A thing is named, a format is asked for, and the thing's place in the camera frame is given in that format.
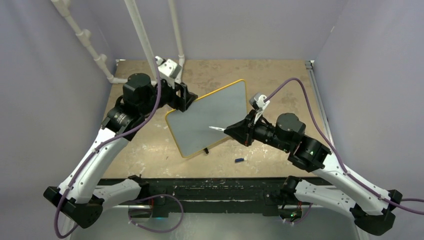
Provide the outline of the whiteboard marker pen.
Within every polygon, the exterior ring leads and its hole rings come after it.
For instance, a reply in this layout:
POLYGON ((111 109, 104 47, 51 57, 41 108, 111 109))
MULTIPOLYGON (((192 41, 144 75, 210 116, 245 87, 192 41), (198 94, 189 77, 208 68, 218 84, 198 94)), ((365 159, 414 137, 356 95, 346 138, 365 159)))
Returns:
POLYGON ((225 128, 217 127, 217 126, 209 126, 209 128, 212 130, 220 131, 220 132, 224 132, 226 130, 225 128))

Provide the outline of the yellow framed whiteboard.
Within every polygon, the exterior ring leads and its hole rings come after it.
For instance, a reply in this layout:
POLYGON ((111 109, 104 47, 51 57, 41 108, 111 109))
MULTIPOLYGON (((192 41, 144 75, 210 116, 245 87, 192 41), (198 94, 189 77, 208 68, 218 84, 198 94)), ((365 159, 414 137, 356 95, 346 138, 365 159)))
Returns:
POLYGON ((228 137, 211 127, 226 128, 247 113, 247 86, 239 79, 199 97, 185 112, 168 112, 165 121, 181 157, 189 158, 228 137))

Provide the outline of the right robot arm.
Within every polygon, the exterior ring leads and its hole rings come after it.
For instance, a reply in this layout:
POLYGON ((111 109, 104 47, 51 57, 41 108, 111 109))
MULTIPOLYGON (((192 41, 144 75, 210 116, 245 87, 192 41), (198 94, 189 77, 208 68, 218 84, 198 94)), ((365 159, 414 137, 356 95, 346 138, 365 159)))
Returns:
POLYGON ((375 236, 381 236, 393 227, 395 206, 386 200, 399 204, 402 200, 400 192, 380 188, 343 167, 327 146, 305 135, 306 125, 295 114, 279 115, 275 125, 262 116, 258 120, 255 118, 256 111, 251 110, 243 120, 224 128, 223 132, 246 147, 259 141, 282 150, 295 167, 333 185, 328 189, 289 176, 279 194, 284 202, 317 204, 347 216, 357 227, 375 236))

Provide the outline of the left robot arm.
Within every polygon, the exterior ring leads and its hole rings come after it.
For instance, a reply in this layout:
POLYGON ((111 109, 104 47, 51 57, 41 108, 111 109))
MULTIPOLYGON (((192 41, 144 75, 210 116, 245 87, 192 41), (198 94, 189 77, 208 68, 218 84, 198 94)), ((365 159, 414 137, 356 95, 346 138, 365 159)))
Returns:
POLYGON ((97 137, 84 158, 59 185, 50 186, 44 197, 78 227, 92 226, 107 209, 125 202, 138 205, 149 199, 149 184, 139 176, 98 188, 116 156, 128 145, 157 109, 169 106, 184 112, 198 98, 183 82, 171 86, 165 79, 153 85, 145 73, 132 74, 122 95, 102 121, 97 137))

